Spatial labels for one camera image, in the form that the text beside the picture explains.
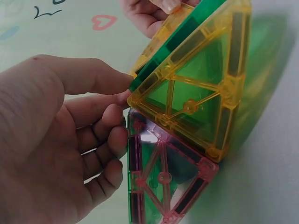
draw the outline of heart drawing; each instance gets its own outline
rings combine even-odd
[[[101,18],[109,19],[110,21],[106,25],[101,26],[102,23]],[[112,15],[96,15],[92,18],[93,29],[97,31],[107,29],[110,26],[112,26],[116,21],[117,21],[117,17]]]

